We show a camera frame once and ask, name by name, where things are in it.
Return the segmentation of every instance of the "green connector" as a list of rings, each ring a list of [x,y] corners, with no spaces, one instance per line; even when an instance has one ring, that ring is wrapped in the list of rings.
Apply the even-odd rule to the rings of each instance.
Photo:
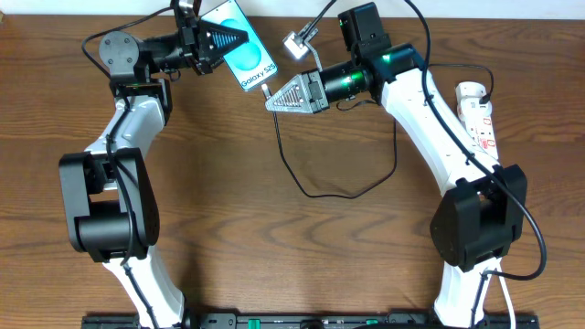
[[[260,329],[260,320],[248,320],[248,329]]]

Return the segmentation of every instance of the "wood grain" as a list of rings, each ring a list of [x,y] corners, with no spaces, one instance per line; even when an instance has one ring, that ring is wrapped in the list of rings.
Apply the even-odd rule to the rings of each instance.
[[[86,313],[131,313],[120,284],[67,241],[57,163],[82,150],[112,117],[108,85],[80,52],[91,33],[130,17],[9,16],[0,26],[0,326],[79,327]],[[314,67],[291,61],[282,37],[306,19],[252,18],[279,65],[274,90]],[[131,29],[149,37],[170,17]],[[423,50],[420,23],[387,19],[395,44]],[[519,312],[542,328],[585,326],[585,23],[433,19],[434,62],[475,62],[495,72],[501,159],[521,165],[527,203],[547,239],[536,281],[508,285]],[[335,20],[314,41],[324,65],[347,60]],[[473,70],[434,69],[449,104]],[[428,308],[441,282],[429,234],[440,201],[434,179],[399,131],[399,168],[354,201],[311,200],[277,154],[261,93],[243,93],[228,68],[173,86],[174,112],[146,160],[162,218],[159,246],[194,304],[244,313],[387,312]],[[376,107],[281,115],[291,165],[313,192],[355,193],[392,165],[392,120]],[[528,225],[507,271],[537,266]],[[486,309],[505,310],[494,284]]]

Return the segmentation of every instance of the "white wall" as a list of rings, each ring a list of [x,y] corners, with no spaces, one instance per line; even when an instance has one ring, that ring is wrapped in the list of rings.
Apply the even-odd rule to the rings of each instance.
[[[203,0],[201,13],[225,0]],[[316,16],[329,0],[239,0],[248,16]],[[369,0],[339,0],[328,16]],[[415,0],[427,17],[585,19],[585,0]],[[6,14],[145,15],[169,0],[2,0]],[[401,0],[377,1],[382,16],[413,16]]]

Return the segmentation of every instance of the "blue circle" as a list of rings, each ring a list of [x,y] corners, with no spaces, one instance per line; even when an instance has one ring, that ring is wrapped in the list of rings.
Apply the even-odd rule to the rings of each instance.
[[[235,19],[226,19],[225,21],[221,22],[221,25],[239,30],[247,30],[240,22]],[[256,67],[260,64],[262,54],[260,52],[260,48],[255,43],[247,42],[230,52],[225,56],[225,58],[229,59],[229,61],[233,63],[238,69],[252,70],[256,69]]]

